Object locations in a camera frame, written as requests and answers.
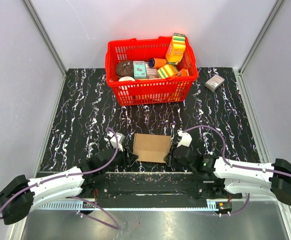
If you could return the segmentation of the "brown cardboard box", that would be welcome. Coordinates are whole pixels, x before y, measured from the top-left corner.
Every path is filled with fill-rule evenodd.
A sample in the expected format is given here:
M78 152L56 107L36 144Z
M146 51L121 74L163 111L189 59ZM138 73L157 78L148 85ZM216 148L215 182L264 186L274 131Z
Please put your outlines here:
M172 139L168 135L136 133L133 140L133 154L139 162L165 164Z

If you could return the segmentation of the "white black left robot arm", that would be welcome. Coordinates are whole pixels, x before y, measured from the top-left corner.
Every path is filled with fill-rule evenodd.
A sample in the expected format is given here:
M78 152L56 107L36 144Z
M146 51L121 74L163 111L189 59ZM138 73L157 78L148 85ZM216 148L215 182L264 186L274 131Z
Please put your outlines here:
M12 225L33 210L61 199L92 196L96 200L100 193L94 178L117 168L125 169L137 159L138 155L130 150L105 148L63 172L38 178L18 175L0 192L0 220Z

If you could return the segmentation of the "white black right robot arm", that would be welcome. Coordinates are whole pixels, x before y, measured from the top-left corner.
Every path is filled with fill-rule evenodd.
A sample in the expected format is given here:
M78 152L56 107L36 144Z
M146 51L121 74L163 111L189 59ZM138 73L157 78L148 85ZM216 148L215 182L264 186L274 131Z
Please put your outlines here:
M164 162L184 167L211 184L218 198L228 194L257 194L273 197L291 206L291 163L277 158L274 163L251 163L230 160L217 155L199 155L188 146L171 150Z

